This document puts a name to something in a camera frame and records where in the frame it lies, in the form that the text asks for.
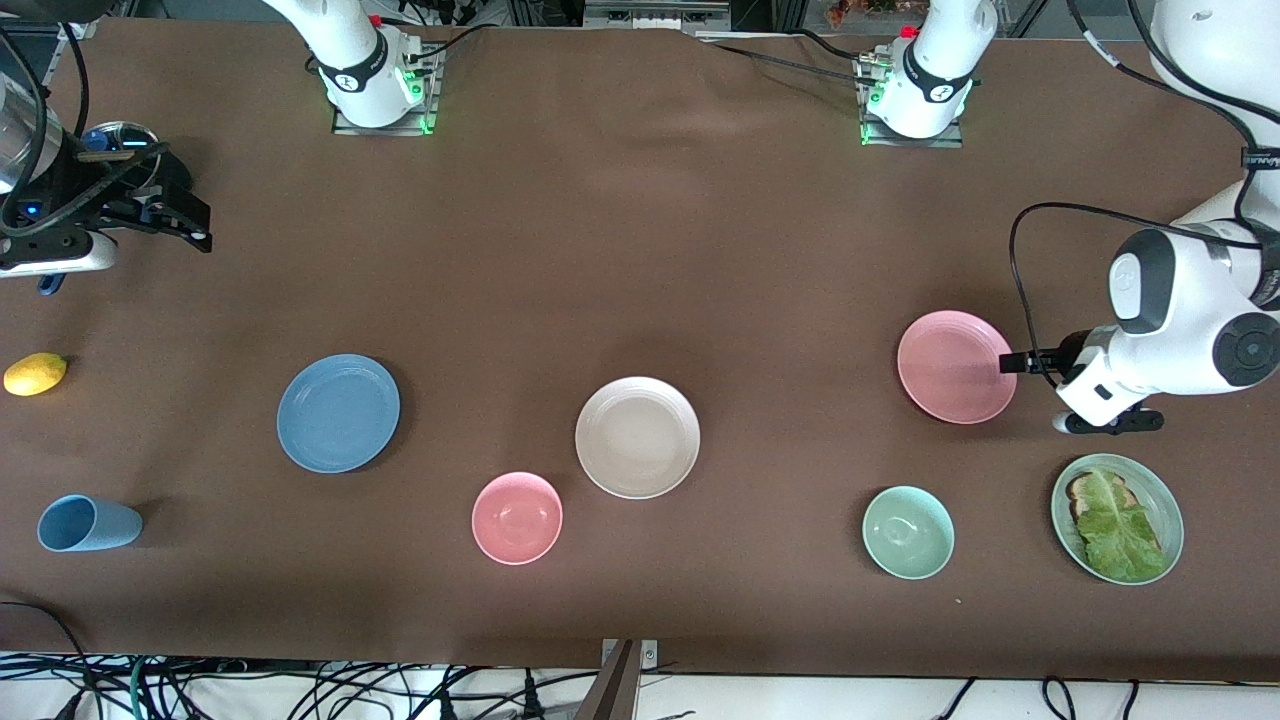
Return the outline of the blue cup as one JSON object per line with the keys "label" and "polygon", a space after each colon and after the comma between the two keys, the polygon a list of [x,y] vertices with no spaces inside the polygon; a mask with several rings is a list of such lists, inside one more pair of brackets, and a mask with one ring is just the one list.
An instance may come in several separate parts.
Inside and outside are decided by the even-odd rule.
{"label": "blue cup", "polygon": [[52,501],[40,516],[36,537],[55,553],[114,550],[131,544],[142,533],[142,516],[123,503],[87,495],[67,495]]}

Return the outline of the yellow lemon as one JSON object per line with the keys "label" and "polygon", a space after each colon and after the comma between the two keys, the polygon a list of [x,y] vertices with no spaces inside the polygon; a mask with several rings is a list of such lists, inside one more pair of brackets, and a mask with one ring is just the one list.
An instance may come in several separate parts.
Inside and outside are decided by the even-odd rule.
{"label": "yellow lemon", "polygon": [[31,354],[13,363],[3,374],[4,389],[18,397],[41,395],[56,387],[67,375],[69,363],[52,352]]}

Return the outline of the mint green bowl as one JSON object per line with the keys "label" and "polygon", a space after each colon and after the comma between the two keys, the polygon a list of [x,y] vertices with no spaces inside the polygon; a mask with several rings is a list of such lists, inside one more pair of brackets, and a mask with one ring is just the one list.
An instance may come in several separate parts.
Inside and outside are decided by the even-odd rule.
{"label": "mint green bowl", "polygon": [[906,582],[940,574],[956,546],[947,509],[914,486],[895,486],[876,495],[861,519],[861,541],[882,571]]}

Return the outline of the beige plate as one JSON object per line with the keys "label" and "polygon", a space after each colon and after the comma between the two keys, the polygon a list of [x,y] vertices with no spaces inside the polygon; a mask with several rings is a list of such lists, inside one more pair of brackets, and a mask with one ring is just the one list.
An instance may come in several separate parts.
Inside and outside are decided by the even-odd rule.
{"label": "beige plate", "polygon": [[575,450],[586,477],[626,500],[660,497],[691,474],[701,428],[689,398],[652,377],[625,377],[596,389],[575,427]]}

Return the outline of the pink bowl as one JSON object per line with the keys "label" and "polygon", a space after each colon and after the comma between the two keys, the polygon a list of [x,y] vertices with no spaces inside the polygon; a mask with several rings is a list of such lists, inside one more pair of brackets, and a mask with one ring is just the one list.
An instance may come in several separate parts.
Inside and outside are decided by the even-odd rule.
{"label": "pink bowl", "polygon": [[480,551],[492,561],[521,566],[545,556],[563,527],[563,505],[545,478],[512,471],[485,484],[471,512]]}

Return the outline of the green lettuce leaf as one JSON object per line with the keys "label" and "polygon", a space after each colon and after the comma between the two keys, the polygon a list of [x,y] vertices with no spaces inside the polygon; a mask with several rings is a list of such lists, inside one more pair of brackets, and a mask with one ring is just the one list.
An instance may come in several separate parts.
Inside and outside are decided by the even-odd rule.
{"label": "green lettuce leaf", "polygon": [[1106,579],[1146,583],[1169,569],[1169,557],[1142,503],[1117,516],[1088,512],[1075,527],[1084,546],[1085,565]]}

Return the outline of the blue plate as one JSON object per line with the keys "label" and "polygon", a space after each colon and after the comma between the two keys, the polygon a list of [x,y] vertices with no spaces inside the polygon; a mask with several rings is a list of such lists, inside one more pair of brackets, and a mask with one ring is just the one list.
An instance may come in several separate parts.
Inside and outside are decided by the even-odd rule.
{"label": "blue plate", "polygon": [[287,386],[276,410],[285,456],[319,474],[357,470],[375,460],[401,421],[401,392],[390,372],[358,354],[323,357]]}

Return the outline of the aluminium frame bar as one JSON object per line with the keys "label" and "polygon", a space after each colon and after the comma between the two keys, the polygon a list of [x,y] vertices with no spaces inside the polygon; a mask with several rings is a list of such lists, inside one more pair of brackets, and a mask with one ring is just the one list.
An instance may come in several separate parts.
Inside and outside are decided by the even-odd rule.
{"label": "aluminium frame bar", "polygon": [[584,0],[581,27],[728,33],[731,4],[730,0]]}

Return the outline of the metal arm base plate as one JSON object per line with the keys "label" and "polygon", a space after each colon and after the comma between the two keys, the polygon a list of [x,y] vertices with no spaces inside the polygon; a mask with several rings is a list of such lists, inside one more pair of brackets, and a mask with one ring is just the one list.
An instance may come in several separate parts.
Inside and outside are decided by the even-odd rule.
{"label": "metal arm base plate", "polygon": [[337,136],[430,136],[436,119],[445,78],[445,55],[412,60],[413,54],[403,54],[390,77],[396,81],[397,100],[404,104],[404,114],[389,124],[364,127],[353,123],[335,104],[332,114],[332,133]]}
{"label": "metal arm base plate", "polygon": [[952,119],[943,132],[932,138],[911,138],[891,129],[882,118],[870,111],[870,100],[879,97],[879,82],[888,76],[890,58],[879,50],[860,53],[851,61],[858,79],[872,79],[858,90],[858,118],[861,146],[892,146],[913,149],[960,149],[963,132],[959,119]]}

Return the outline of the toasted bread slice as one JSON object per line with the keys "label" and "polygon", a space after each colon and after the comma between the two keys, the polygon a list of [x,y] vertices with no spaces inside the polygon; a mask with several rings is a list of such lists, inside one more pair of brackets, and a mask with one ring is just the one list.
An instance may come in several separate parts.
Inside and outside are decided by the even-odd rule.
{"label": "toasted bread slice", "polygon": [[1140,506],[1126,479],[1110,470],[1089,470],[1075,477],[1066,488],[1069,509],[1075,523],[1088,512],[1101,512],[1105,516],[1119,514]]}

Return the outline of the small metal table bracket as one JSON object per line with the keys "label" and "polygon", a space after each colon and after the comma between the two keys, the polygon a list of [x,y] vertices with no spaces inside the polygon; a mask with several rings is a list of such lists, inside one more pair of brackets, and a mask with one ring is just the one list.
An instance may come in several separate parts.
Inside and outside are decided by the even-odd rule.
{"label": "small metal table bracket", "polygon": [[[604,639],[602,642],[602,666],[603,667],[607,665],[611,653],[613,652],[614,647],[618,643],[620,643],[620,641],[616,639],[616,638],[607,638],[607,639]],[[640,669],[641,669],[641,671],[643,673],[648,673],[648,671],[657,670],[659,667],[658,641],[655,641],[655,639],[637,641],[636,646],[639,647],[639,653],[640,653],[640,657],[641,657],[641,660],[640,660]]]}

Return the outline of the pink plate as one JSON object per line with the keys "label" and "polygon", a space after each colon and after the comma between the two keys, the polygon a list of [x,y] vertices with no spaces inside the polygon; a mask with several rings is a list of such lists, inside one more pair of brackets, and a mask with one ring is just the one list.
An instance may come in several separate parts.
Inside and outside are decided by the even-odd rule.
{"label": "pink plate", "polygon": [[975,425],[1004,413],[1016,393],[1016,377],[1000,369],[1000,359],[1010,352],[1004,334],[987,320],[940,310],[905,329],[896,368],[905,392],[924,413]]}

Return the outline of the mint green plate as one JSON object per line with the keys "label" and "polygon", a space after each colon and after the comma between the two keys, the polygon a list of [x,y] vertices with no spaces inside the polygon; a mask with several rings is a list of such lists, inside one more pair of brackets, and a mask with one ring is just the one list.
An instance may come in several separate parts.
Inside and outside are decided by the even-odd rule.
{"label": "mint green plate", "polygon": [[[1169,569],[1156,579],[1135,584],[1119,583],[1101,577],[1085,565],[1085,551],[1070,514],[1066,488],[1075,477],[1094,469],[1116,471],[1124,477],[1139,502],[1146,506],[1151,525],[1169,560]],[[1060,544],[1076,565],[1092,577],[1116,585],[1148,585],[1164,579],[1178,565],[1185,541],[1181,510],[1170,488],[1146,465],[1116,454],[1085,455],[1060,471],[1050,492],[1050,521]]]}

